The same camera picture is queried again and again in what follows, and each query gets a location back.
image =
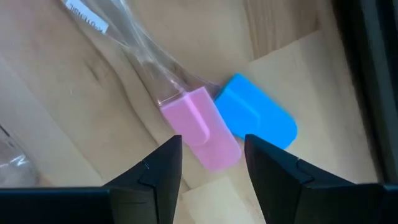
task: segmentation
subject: light wood grain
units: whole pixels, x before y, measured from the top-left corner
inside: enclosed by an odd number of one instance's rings
[[[103,182],[157,147],[141,128],[114,70],[58,2],[6,1],[0,11],[1,26],[8,30],[0,41],[4,63]]]
[[[244,0],[244,7],[254,58],[318,29],[315,0]]]
[[[29,159],[40,174],[41,184],[103,184],[91,164],[2,57],[0,74],[0,123],[27,149]]]
[[[151,37],[189,72],[215,83],[253,60],[243,0],[134,0]]]
[[[347,134],[349,138],[355,142],[352,147],[355,148],[356,151],[370,151],[372,157],[376,161],[376,150],[371,147],[365,131],[363,117],[353,85],[351,70],[348,66],[331,1],[317,0],[317,11],[320,28],[323,32],[323,37],[325,38],[333,65],[333,78],[335,79],[340,94]],[[375,168],[377,174],[380,174],[380,167],[375,166]]]
[[[254,223],[245,204],[239,198],[238,192],[227,177],[184,193],[182,198],[197,223]]]

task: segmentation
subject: silicone spatula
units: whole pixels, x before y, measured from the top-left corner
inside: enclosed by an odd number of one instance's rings
[[[217,96],[215,104],[233,134],[247,134],[286,149],[297,136],[293,117],[241,74]]]
[[[160,110],[206,169],[228,168],[241,157],[238,143],[205,87],[186,93]]]

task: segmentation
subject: plastic bag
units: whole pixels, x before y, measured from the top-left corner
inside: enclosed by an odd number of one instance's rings
[[[0,187],[31,187],[36,181],[33,164],[0,126]]]
[[[211,171],[225,169],[241,150],[212,96],[220,86],[188,73],[148,36],[127,0],[63,0],[73,15],[126,48],[129,59],[169,125]]]
[[[220,86],[188,73],[148,36],[125,0],[63,0],[75,16],[125,46],[129,59],[149,90],[162,106],[205,86],[214,95]]]

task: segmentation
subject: clear plastic sleeve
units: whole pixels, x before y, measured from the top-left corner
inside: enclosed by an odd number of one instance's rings
[[[127,1],[63,0],[63,3],[75,17],[125,46],[130,61],[159,106],[203,86],[211,95],[220,90],[218,85],[188,73],[156,45],[134,17]]]
[[[36,181],[33,164],[20,145],[0,127],[0,187],[31,187]]]

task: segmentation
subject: wooden table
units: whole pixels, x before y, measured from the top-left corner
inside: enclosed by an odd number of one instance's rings
[[[293,115],[288,151],[377,181],[328,0],[135,0],[148,33],[188,71],[244,72]],[[102,185],[174,132],[120,46],[54,0],[0,2],[0,124],[43,186]],[[217,174],[184,148],[176,223],[264,223],[245,161]]]

